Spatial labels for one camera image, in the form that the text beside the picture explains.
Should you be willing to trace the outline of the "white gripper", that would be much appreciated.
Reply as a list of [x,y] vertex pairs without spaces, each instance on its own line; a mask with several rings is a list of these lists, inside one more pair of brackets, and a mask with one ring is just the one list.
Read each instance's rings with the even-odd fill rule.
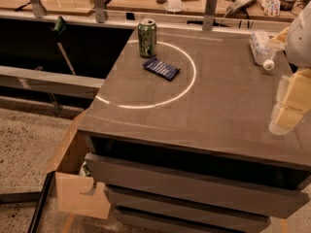
[[286,135],[293,131],[311,110],[311,1],[292,22],[272,37],[267,45],[286,50],[290,63],[299,68],[290,77],[283,75],[278,83],[269,131]]

